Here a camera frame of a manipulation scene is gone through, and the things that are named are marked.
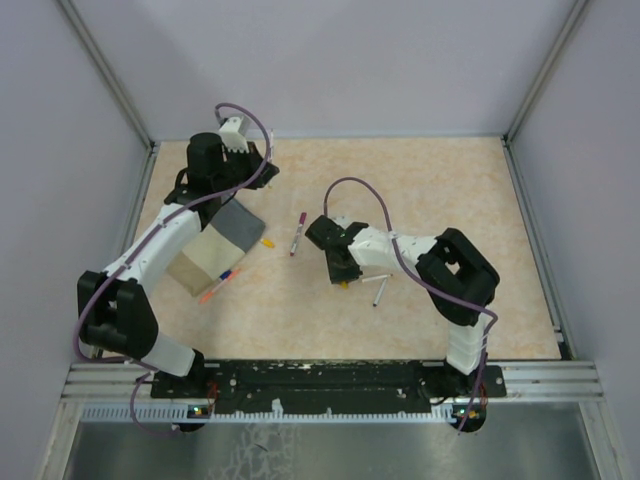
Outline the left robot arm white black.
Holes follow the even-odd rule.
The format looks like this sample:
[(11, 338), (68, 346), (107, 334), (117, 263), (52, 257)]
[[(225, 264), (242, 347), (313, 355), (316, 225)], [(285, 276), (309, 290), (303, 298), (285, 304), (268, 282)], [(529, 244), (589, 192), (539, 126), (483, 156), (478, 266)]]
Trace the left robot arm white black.
[(242, 189), (257, 190), (278, 174), (269, 151), (249, 141), (236, 149), (221, 133), (199, 133), (187, 146), (180, 170), (158, 216), (118, 259), (99, 272), (85, 271), (77, 282), (78, 320), (72, 345), (112, 352), (110, 362), (130, 360), (172, 375), (184, 395), (201, 394), (208, 384), (203, 356), (160, 331), (149, 296), (167, 267)]

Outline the white pen yellow end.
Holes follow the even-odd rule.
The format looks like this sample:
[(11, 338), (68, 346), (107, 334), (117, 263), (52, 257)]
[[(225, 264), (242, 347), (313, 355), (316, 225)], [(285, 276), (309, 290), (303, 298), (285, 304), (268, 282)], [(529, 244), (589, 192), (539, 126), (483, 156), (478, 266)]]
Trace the white pen yellow end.
[[(269, 141), (270, 141), (270, 148), (269, 148), (269, 165), (273, 166), (273, 159), (274, 159), (274, 149), (275, 149), (275, 135), (274, 135), (274, 129), (271, 128), (269, 130)], [(273, 185), (271, 183), (271, 180), (269, 180), (267, 187), (269, 190), (273, 189)]]

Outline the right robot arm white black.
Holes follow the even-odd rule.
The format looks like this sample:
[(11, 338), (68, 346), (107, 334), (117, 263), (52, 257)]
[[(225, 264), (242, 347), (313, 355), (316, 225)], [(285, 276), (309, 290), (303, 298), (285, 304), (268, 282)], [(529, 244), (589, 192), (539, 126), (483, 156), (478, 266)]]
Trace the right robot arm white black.
[(380, 267), (405, 273), (426, 287), (436, 310), (449, 322), (448, 387), (466, 396), (481, 385), (479, 366), (496, 318), (489, 305), (500, 277), (461, 231), (448, 228), (437, 236), (407, 236), (321, 215), (305, 236), (324, 252), (333, 284), (354, 282), (364, 268)]

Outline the magenta marker pen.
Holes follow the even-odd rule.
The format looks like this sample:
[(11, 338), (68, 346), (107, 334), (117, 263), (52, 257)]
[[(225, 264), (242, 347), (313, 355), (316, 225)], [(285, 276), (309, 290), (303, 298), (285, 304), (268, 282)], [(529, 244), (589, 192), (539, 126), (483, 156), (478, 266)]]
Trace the magenta marker pen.
[(297, 223), (297, 227), (296, 227), (296, 231), (295, 231), (295, 235), (294, 238), (292, 240), (292, 244), (290, 247), (290, 251), (289, 251), (289, 256), (290, 257), (294, 257), (300, 242), (300, 238), (302, 236), (302, 232), (303, 232), (303, 228), (304, 228), (304, 224), (307, 218), (307, 212), (301, 212), (299, 219), (298, 219), (298, 223)]

